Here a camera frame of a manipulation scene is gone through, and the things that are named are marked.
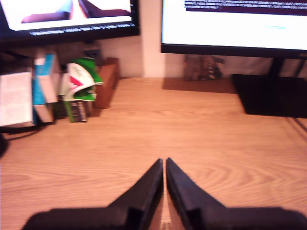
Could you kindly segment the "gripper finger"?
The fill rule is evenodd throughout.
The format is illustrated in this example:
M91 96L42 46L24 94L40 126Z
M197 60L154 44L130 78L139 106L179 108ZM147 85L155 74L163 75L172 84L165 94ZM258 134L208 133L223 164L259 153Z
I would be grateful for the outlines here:
M109 205L124 212L122 222L112 229L149 229L163 190L163 160L158 159L130 189Z
M166 159L166 184L171 200L187 230L206 229L205 211L226 210L226 206L202 190L171 159Z

